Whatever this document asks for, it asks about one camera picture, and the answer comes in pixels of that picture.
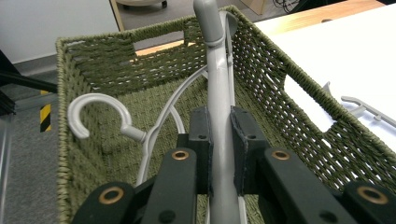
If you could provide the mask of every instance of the wall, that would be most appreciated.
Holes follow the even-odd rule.
[[[0,49],[12,63],[55,55],[58,37],[116,31],[109,0],[0,0]]]

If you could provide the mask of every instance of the brass grommet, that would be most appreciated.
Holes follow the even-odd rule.
[[[106,195],[110,192],[115,192],[117,195],[115,197],[107,198]],[[112,204],[118,202],[123,196],[123,189],[119,187],[111,187],[105,189],[99,196],[99,202],[102,204]]]
[[[282,150],[273,151],[272,156],[280,161],[286,161],[290,159],[289,153]]]
[[[183,151],[183,150],[179,150],[179,151],[172,153],[173,159],[178,160],[178,161],[184,161],[189,156],[190,156],[190,154],[187,151]]]
[[[386,204],[389,201],[385,194],[372,187],[360,186],[358,187],[358,193],[363,199],[371,203]]]

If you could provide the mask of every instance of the white surface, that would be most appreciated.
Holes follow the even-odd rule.
[[[12,63],[56,54],[58,37],[117,31],[108,0],[0,0],[0,49]]]
[[[340,104],[354,108],[341,96],[356,97],[396,119],[396,4],[270,37],[319,85],[330,81]],[[322,131],[330,128],[291,78],[285,89]],[[396,129],[373,116],[364,112],[359,120],[396,151]]]

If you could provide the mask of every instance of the gray floor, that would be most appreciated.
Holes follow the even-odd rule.
[[[127,9],[120,7],[123,24],[127,29],[133,29],[193,13],[191,0],[182,4],[177,1],[180,0],[168,0],[168,8],[161,8],[161,4]],[[220,7],[227,5],[236,5],[253,21],[285,14],[270,0],[267,0],[265,13],[260,17],[239,0],[219,1]],[[52,83],[57,81],[56,71],[34,77]],[[16,85],[7,85],[0,90],[14,101],[39,95],[39,91]],[[20,111],[14,116],[4,223],[57,223],[57,113],[55,101],[51,104],[52,130],[46,133],[39,131],[39,107]]]

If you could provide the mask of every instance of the woven basket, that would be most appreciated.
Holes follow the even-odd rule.
[[[327,186],[342,189],[360,179],[396,192],[396,156],[341,107],[236,7],[224,8],[238,19],[233,37],[235,98],[260,123],[273,147],[295,151]],[[146,56],[137,56],[134,43],[182,32],[184,43]],[[141,145],[120,134],[120,116],[107,105],[84,108],[90,130],[77,139],[67,126],[68,105],[88,92],[117,97],[131,112],[134,126],[148,131],[168,97],[194,71],[206,64],[205,45],[197,20],[181,18],[149,27],[106,35],[60,38],[58,205],[60,222],[70,223],[78,207],[98,186],[113,180],[135,183]],[[323,133],[284,92],[286,76],[295,80],[335,121]],[[193,108],[206,105],[206,80],[193,83],[176,104],[185,124]],[[159,135],[149,175],[155,175],[166,150],[174,148],[177,128],[168,119]],[[205,197],[198,199],[202,222]],[[257,199],[247,197],[250,223],[262,223]]]

